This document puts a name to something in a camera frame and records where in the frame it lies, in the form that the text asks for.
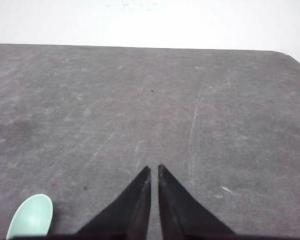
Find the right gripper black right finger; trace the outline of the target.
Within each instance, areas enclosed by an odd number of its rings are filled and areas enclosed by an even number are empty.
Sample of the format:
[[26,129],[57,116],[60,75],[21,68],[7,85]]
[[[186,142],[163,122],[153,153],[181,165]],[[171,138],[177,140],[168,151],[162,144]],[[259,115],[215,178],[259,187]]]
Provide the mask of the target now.
[[158,204],[163,237],[236,235],[203,207],[163,164],[158,166]]

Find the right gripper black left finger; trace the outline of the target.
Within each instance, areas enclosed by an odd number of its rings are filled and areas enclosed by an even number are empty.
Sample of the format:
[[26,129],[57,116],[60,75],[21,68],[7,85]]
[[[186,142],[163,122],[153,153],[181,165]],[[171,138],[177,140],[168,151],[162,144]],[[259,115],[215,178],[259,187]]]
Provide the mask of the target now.
[[146,166],[110,205],[76,234],[91,237],[146,237],[151,211],[151,169]]

